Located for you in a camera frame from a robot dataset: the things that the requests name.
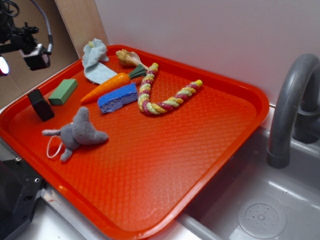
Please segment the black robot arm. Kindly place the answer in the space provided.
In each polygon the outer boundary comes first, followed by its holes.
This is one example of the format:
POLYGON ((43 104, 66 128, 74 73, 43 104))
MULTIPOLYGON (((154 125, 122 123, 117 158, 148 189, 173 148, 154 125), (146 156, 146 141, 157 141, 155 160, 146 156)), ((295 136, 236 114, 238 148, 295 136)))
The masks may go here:
POLYGON ((34 37, 39 28, 30 26, 27 22, 22 27, 16 26, 14 18, 19 13, 20 8, 15 2, 0 2, 0 54, 20 52, 28 68, 36 71, 41 69, 43 60, 43 46, 34 37))

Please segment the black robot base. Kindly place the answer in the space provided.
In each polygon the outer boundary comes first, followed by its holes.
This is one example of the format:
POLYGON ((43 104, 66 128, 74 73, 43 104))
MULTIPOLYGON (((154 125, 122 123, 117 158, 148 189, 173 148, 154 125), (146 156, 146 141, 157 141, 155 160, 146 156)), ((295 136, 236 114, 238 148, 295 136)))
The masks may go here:
POLYGON ((12 240, 31 224, 43 178, 21 157, 0 162, 0 238, 12 240))

